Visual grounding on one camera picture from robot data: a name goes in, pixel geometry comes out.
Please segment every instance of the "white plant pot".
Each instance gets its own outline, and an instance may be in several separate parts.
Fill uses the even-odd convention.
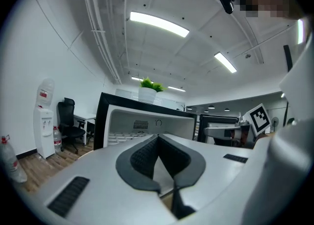
[[[154,89],[140,87],[138,89],[138,101],[153,104],[156,93],[157,92]]]

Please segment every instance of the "wooden floor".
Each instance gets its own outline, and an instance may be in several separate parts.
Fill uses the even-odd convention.
[[[76,147],[78,154],[75,154],[72,145],[66,145],[63,152],[55,153],[47,159],[44,159],[38,153],[20,159],[19,162],[27,174],[27,182],[23,183],[23,187],[30,193],[36,192],[43,183],[57,172],[72,164],[80,156],[92,151],[94,147],[93,139],[86,146],[78,143]]]

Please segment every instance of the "chair seat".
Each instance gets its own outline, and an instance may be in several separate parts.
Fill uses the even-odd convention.
[[[69,138],[79,138],[85,134],[85,131],[81,128],[72,126],[68,127],[63,131],[63,135],[68,136]]]

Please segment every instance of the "desk leg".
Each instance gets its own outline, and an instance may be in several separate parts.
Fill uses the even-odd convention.
[[[85,131],[85,134],[83,136],[83,146],[86,145],[86,136],[87,136],[87,119],[85,120],[85,124],[84,124],[84,131]]]

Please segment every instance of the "white water dispenser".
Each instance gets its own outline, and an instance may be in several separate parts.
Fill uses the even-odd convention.
[[[53,111],[36,107],[34,110],[34,136],[37,152],[47,158],[54,154]]]

